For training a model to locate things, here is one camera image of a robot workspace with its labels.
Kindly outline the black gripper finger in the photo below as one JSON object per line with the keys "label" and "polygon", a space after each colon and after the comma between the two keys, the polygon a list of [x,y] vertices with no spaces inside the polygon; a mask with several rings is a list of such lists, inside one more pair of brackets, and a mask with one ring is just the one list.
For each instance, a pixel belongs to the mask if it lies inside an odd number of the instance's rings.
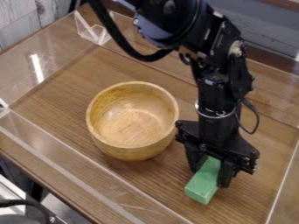
{"label": "black gripper finger", "polygon": [[207,161],[207,154],[201,150],[201,147],[193,143],[185,145],[186,157],[191,172],[195,173]]}
{"label": "black gripper finger", "polygon": [[231,179],[237,176],[237,164],[229,160],[221,162],[218,187],[229,188]]}

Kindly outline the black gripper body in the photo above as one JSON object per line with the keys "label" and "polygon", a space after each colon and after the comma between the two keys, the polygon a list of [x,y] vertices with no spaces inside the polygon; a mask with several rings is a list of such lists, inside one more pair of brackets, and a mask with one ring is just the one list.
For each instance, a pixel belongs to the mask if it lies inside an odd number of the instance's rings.
{"label": "black gripper body", "polygon": [[183,144],[193,143],[201,150],[222,162],[229,160],[237,164],[237,174],[246,172],[254,174],[259,150],[241,135],[241,130],[254,135],[261,124],[261,117],[257,115],[254,129],[247,129],[241,122],[241,114],[234,112],[223,117],[203,116],[199,121],[179,120],[175,123],[178,129],[177,141]]}

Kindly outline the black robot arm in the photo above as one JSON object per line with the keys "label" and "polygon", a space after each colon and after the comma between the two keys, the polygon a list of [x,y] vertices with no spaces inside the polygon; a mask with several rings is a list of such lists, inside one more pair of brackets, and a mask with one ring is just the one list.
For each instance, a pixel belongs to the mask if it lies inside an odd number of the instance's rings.
{"label": "black robot arm", "polygon": [[199,89],[197,121],[175,123],[177,140],[185,145],[190,169],[198,172],[209,158],[219,160],[217,184],[230,186],[239,172],[254,173],[259,150],[239,132],[242,108],[257,111],[247,100],[255,77],[249,71],[247,48],[239,28],[207,0],[118,0],[134,13],[134,25],[158,47],[141,53],[130,44],[103,0],[87,0],[118,46],[137,60],[155,62],[178,52],[191,67]]}

